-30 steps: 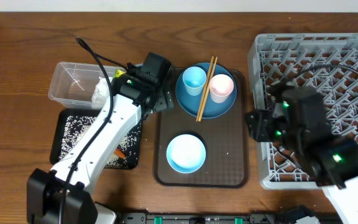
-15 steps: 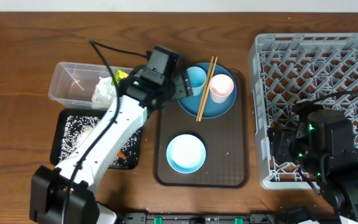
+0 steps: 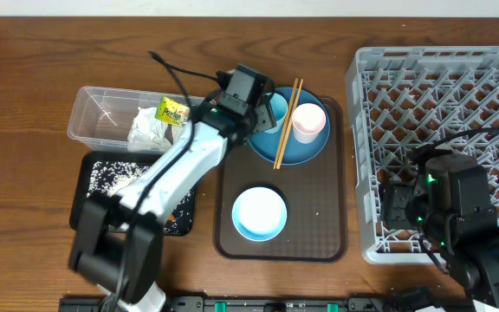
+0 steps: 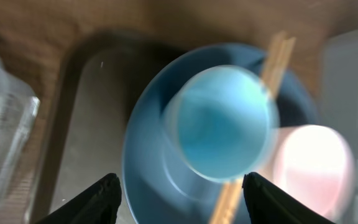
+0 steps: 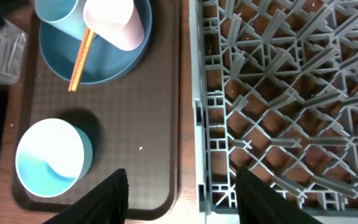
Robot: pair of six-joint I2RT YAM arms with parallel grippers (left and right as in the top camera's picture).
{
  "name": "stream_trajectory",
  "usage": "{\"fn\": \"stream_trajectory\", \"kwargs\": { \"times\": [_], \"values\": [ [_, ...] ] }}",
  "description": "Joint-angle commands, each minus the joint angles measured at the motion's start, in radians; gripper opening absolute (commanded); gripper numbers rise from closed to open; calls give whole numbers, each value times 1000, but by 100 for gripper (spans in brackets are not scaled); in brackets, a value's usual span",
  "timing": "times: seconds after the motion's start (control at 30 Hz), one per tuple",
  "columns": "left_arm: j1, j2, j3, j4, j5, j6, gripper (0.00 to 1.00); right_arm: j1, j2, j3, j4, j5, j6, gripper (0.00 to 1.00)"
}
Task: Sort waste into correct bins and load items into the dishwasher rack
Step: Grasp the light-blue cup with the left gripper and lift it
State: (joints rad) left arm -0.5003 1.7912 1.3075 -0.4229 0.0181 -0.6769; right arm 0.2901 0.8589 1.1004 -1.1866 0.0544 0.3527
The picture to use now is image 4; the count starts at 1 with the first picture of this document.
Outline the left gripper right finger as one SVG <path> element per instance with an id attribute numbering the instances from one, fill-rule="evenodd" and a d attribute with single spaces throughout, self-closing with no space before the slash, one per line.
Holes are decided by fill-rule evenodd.
<path id="1" fill-rule="evenodd" d="M 256 172 L 244 176 L 242 188 L 251 224 L 334 224 Z"/>

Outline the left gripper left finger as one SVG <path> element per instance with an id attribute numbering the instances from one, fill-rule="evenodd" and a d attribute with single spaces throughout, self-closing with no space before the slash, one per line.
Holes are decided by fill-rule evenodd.
<path id="1" fill-rule="evenodd" d="M 109 173 L 37 224 L 115 224 L 121 201 L 119 177 Z"/>

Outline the light blue cup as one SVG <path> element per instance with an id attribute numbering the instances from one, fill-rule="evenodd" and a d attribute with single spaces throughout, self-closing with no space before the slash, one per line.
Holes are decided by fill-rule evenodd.
<path id="1" fill-rule="evenodd" d="M 229 182 L 267 163 L 277 142 L 278 108 L 248 69 L 208 68 L 191 77 L 162 113 L 183 162 L 213 182 Z"/>

